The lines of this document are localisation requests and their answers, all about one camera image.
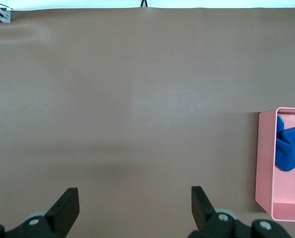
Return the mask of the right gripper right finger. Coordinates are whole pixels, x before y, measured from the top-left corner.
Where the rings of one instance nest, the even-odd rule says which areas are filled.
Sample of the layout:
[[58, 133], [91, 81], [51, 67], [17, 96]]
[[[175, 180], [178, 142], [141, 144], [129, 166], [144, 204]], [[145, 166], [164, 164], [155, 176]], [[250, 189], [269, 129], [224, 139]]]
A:
[[190, 238], [242, 238], [243, 224], [225, 212], [216, 212], [200, 186], [191, 188], [191, 210], [197, 230]]

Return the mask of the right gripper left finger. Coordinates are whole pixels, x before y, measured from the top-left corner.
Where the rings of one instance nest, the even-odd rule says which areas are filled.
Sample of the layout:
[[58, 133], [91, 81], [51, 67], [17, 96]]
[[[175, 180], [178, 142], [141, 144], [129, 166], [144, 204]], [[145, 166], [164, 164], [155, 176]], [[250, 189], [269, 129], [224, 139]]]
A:
[[78, 188], [68, 188], [44, 214], [26, 219], [5, 233], [6, 238], [64, 238], [79, 215]]

